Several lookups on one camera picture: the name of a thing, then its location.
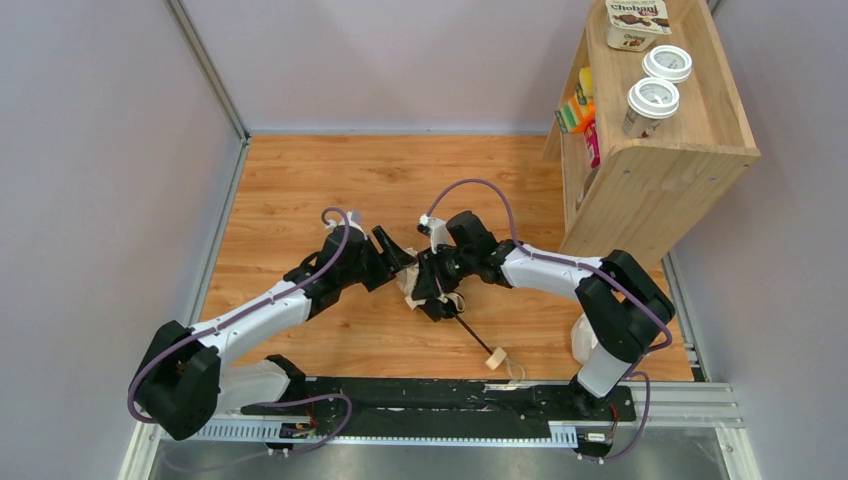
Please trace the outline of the black and beige folding umbrella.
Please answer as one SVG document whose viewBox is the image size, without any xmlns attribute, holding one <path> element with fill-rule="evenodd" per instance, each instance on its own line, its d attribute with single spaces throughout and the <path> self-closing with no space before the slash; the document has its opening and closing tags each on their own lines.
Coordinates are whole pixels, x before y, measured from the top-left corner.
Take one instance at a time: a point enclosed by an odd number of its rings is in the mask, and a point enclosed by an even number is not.
<svg viewBox="0 0 848 480">
<path fill-rule="evenodd" d="M 463 262 L 464 252 L 455 246 L 440 245 L 435 249 L 405 248 L 414 263 L 406 266 L 397 276 L 397 284 L 404 301 L 411 310 L 420 310 L 433 322 L 453 319 L 488 354 L 484 364 L 492 371 L 504 366 L 510 384 L 527 379 L 523 365 L 513 360 L 503 347 L 491 347 L 461 317 L 467 308 L 465 297 L 457 291 L 459 283 L 472 271 Z"/>
</svg>

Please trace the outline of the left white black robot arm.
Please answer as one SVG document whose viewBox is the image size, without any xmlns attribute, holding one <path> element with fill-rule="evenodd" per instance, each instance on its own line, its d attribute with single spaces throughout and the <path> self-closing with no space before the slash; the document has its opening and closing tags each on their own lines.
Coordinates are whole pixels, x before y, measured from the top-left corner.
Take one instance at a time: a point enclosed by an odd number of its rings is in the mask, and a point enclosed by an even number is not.
<svg viewBox="0 0 848 480">
<path fill-rule="evenodd" d="M 280 399 L 290 378 L 271 360 L 236 367 L 271 336 L 307 322 L 355 284 L 373 291 L 394 280 L 416 258 L 381 227 L 335 227 L 322 248 L 247 303 L 185 327 L 172 320 L 155 333 L 131 381 L 127 406 L 138 421 L 186 439 L 216 414 Z"/>
</svg>

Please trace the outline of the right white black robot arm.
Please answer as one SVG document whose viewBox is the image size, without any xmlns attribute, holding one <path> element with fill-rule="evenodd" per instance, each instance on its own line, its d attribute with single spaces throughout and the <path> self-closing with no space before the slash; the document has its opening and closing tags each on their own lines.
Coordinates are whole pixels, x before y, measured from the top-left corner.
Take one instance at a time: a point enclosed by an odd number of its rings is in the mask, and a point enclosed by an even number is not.
<svg viewBox="0 0 848 480">
<path fill-rule="evenodd" d="M 449 221 L 424 215 L 418 230 L 430 246 L 417 255 L 418 273 L 407 298 L 434 322 L 460 313 L 457 289 L 472 275 L 488 284 L 539 290 L 579 303 L 598 341 L 572 379 L 573 395 L 583 410 L 606 399 L 657 337 L 670 336 L 673 303 L 625 251 L 572 257 L 520 241 L 499 241 L 471 211 Z"/>
</svg>

